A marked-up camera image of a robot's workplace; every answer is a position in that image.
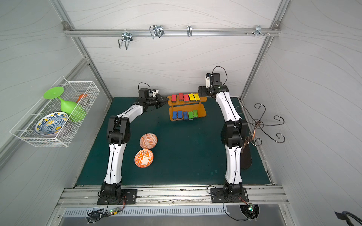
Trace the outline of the yellow eraser top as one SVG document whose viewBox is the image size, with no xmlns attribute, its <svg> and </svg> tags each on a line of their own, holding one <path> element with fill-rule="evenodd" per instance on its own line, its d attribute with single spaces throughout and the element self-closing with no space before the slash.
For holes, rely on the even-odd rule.
<svg viewBox="0 0 362 226">
<path fill-rule="evenodd" d="M 199 101 L 200 101 L 200 97 L 199 97 L 198 93 L 195 93 L 195 94 L 193 94 L 193 95 L 194 95 L 194 100 L 195 100 L 195 102 L 199 102 Z"/>
<path fill-rule="evenodd" d="M 190 102 L 195 101 L 194 94 L 190 93 L 188 94 Z"/>
</svg>

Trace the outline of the orange wooden two-tier shelf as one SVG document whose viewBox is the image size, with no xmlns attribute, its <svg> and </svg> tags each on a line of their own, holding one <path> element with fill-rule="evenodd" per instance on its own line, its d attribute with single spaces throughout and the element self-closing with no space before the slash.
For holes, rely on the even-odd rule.
<svg viewBox="0 0 362 226">
<path fill-rule="evenodd" d="M 172 112 L 174 111 L 183 111 L 183 112 L 189 112 L 189 111 L 193 111 L 193 110 L 197 110 L 198 111 L 198 115 L 199 118 L 201 117 L 206 117 L 206 110 L 204 108 L 203 103 L 207 102 L 207 98 L 206 97 L 201 97 L 199 102 L 187 102 L 185 103 L 180 102 L 178 95 L 177 95 L 177 102 L 176 103 L 172 103 L 171 102 L 171 96 L 168 96 L 169 101 L 168 101 L 168 105 L 169 107 L 169 118 L 171 121 L 180 121 L 183 120 L 182 119 L 177 119 L 177 120 L 173 120 L 172 119 Z"/>
</svg>

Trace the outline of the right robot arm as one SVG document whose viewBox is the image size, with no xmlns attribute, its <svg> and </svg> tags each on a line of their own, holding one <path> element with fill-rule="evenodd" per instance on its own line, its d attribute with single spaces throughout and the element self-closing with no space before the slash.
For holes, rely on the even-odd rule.
<svg viewBox="0 0 362 226">
<path fill-rule="evenodd" d="M 226 197 L 239 195 L 243 192 L 241 171 L 248 169 L 252 164 L 247 141 L 248 123 L 236 111 L 225 85 L 200 86 L 198 93 L 201 97 L 213 97 L 221 109 L 224 117 L 221 141 L 227 154 L 226 183 L 223 186 L 223 192 Z"/>
</svg>

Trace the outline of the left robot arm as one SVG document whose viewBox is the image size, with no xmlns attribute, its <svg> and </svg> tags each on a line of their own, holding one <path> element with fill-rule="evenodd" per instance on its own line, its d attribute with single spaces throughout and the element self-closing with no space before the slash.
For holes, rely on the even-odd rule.
<svg viewBox="0 0 362 226">
<path fill-rule="evenodd" d="M 151 97 L 139 97 L 137 101 L 121 114 L 110 117 L 107 126 L 109 143 L 109 161 L 104 182 L 101 185 L 99 199 L 120 202 L 122 193 L 122 162 L 126 145 L 131 138 L 131 122 L 142 115 L 150 106 L 156 109 L 167 104 L 169 98 L 155 94 Z"/>
</svg>

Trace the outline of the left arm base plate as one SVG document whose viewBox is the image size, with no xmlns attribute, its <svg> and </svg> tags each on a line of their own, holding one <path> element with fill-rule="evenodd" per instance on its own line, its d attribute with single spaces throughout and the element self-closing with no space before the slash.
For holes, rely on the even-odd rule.
<svg viewBox="0 0 362 226">
<path fill-rule="evenodd" d="M 123 189 L 119 191 L 99 191 L 98 205 L 121 205 L 135 204 L 137 198 L 137 189 Z"/>
</svg>

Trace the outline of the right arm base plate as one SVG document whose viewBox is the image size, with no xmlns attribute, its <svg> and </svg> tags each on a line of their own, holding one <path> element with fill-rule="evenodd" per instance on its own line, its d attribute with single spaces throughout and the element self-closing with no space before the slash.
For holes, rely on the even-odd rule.
<svg viewBox="0 0 362 226">
<path fill-rule="evenodd" d="M 239 193 L 226 193 L 222 188 L 211 188 L 209 190 L 212 203 L 247 203 L 249 196 L 246 188 Z"/>
</svg>

